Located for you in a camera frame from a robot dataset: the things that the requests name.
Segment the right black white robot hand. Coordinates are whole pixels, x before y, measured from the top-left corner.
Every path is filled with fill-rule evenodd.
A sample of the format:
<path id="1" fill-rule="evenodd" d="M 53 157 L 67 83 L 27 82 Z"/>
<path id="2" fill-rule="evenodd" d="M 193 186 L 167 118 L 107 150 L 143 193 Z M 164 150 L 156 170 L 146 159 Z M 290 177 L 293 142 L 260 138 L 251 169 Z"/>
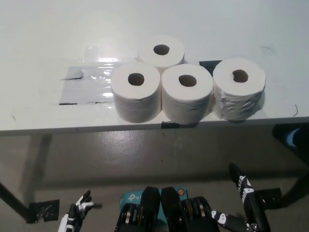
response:
<path id="1" fill-rule="evenodd" d="M 231 214 L 215 210 L 208 212 L 212 220 L 231 232 L 269 232 L 271 231 L 264 209 L 259 203 L 254 188 L 246 174 L 233 162 L 229 164 L 229 173 L 236 184 L 247 219 L 243 220 Z"/>

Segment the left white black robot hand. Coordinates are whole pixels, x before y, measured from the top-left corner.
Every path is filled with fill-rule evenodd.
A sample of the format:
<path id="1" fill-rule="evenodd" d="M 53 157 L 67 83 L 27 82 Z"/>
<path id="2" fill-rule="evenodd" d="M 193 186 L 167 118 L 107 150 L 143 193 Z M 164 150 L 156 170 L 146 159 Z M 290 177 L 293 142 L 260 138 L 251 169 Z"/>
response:
<path id="1" fill-rule="evenodd" d="M 69 211 L 60 221 L 58 232 L 79 232 L 87 213 L 91 209 L 101 209 L 102 203 L 92 201 L 91 190 L 84 193 L 76 203 L 70 205 Z"/>

